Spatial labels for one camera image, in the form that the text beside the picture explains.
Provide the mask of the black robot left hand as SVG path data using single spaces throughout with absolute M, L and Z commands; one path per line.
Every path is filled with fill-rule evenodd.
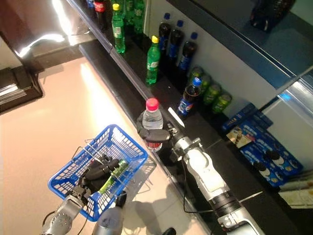
M 109 180 L 111 172 L 119 168 L 119 159 L 113 159 L 103 154 L 98 160 L 92 159 L 91 163 L 80 176 L 78 185 L 88 188 L 91 194 L 99 191 Z

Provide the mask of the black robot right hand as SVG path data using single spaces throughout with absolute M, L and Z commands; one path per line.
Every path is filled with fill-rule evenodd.
M 166 129 L 146 129 L 142 124 L 143 114 L 144 112 L 136 120 L 137 133 L 143 140 L 151 143 L 163 143 L 169 141 L 178 132 L 171 122 L 167 123 Z

